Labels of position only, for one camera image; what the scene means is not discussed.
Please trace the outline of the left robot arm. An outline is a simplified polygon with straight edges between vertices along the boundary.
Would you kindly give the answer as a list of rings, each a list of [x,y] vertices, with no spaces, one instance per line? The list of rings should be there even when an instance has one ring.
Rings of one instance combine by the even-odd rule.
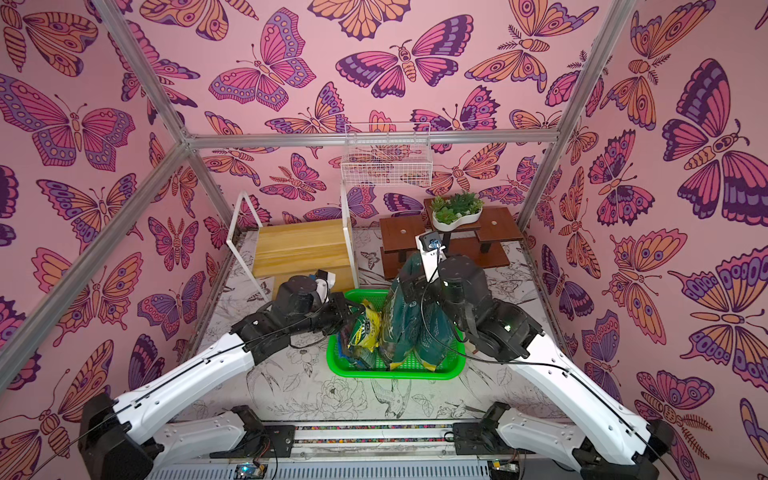
[[[196,421],[178,422],[175,417],[229,379],[288,348],[293,336],[330,336],[365,312],[364,305],[332,292],[322,276],[290,278],[273,301],[188,361],[117,398],[99,394],[89,400],[78,438],[89,477],[145,479],[197,457],[263,451],[269,434],[248,406]]]

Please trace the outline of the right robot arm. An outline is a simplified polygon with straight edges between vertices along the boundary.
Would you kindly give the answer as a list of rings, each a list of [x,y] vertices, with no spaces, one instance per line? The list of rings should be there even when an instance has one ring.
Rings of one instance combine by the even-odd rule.
[[[466,256],[413,254],[396,277],[406,307],[435,346],[465,340],[478,362],[498,363],[536,386],[571,426],[538,420],[501,403],[479,422],[474,441],[545,456],[583,479],[656,479],[672,428],[647,421],[603,391],[520,306],[495,298],[484,271]]]

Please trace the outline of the dark green fertilizer bag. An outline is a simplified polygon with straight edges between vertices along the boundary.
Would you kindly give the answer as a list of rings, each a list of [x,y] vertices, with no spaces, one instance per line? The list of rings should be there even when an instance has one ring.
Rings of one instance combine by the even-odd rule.
[[[436,372],[453,352],[456,338],[452,321],[437,303],[424,303],[417,308],[420,334],[415,355],[420,364]]]

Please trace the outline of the brown wooden plant stand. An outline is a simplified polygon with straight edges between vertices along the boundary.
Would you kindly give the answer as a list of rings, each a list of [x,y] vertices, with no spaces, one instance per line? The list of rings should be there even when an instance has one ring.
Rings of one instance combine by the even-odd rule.
[[[426,233],[428,228],[420,216],[404,216],[382,220],[380,230],[383,276],[391,280],[417,250],[416,236]],[[510,261],[503,243],[523,239],[512,214],[501,207],[487,208],[478,221],[439,235],[446,241],[449,255],[468,256],[484,269],[508,266]]]

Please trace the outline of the small yellow fertilizer packet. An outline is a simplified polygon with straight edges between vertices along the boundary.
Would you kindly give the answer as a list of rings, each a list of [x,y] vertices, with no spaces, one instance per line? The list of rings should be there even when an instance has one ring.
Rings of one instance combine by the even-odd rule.
[[[368,300],[363,300],[362,305],[366,311],[367,319],[369,322],[368,336],[362,347],[368,348],[370,350],[376,350],[379,346],[379,338],[381,332],[381,313]]]

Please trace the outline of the succulent in white pot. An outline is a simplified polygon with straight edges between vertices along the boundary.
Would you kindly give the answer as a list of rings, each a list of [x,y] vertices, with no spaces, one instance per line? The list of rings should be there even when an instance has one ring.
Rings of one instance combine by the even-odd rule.
[[[452,232],[478,221],[483,209],[484,202],[475,193],[438,196],[430,204],[431,223],[440,232]]]

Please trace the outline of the green fertilizer bag plant picture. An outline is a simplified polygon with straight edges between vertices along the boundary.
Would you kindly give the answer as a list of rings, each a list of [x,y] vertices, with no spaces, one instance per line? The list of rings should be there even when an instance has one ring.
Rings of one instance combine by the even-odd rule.
[[[418,252],[409,257],[420,257]],[[381,332],[378,351],[388,370],[401,367],[416,347],[420,325],[418,303],[406,303],[398,290],[398,274],[392,281],[381,310]]]

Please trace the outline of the blue edged soil bag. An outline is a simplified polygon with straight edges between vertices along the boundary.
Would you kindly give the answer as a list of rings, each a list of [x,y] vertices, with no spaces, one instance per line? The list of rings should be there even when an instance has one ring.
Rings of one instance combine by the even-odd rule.
[[[376,366],[375,350],[358,346],[353,342],[353,327],[345,327],[338,334],[339,357],[356,370],[372,370]]]

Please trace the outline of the white wood shelf rack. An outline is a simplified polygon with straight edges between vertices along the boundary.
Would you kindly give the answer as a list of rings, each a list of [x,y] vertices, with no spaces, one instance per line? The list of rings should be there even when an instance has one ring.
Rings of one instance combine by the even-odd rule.
[[[247,206],[257,225],[251,262],[244,259],[234,241],[242,205]],[[261,288],[263,278],[285,280],[290,274],[310,273],[317,269],[336,275],[334,288],[337,290],[347,291],[360,286],[345,188],[341,189],[339,219],[277,226],[264,225],[250,194],[241,191],[234,204],[225,245],[261,295],[266,294]]]

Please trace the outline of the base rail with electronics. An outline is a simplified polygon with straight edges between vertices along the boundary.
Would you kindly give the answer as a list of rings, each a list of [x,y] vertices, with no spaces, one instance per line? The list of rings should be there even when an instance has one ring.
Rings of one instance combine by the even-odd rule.
[[[154,468],[151,479],[522,479],[529,450],[469,439],[467,420],[269,422],[267,446]]]

